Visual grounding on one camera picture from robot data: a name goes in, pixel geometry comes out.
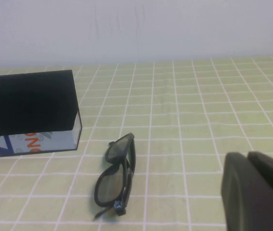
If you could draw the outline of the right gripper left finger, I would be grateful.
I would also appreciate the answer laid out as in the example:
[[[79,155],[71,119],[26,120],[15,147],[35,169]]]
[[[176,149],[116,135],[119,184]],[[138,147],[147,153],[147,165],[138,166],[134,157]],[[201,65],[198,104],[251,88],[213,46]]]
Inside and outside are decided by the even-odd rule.
[[[229,231],[273,231],[273,188],[238,152],[225,156],[221,196]]]

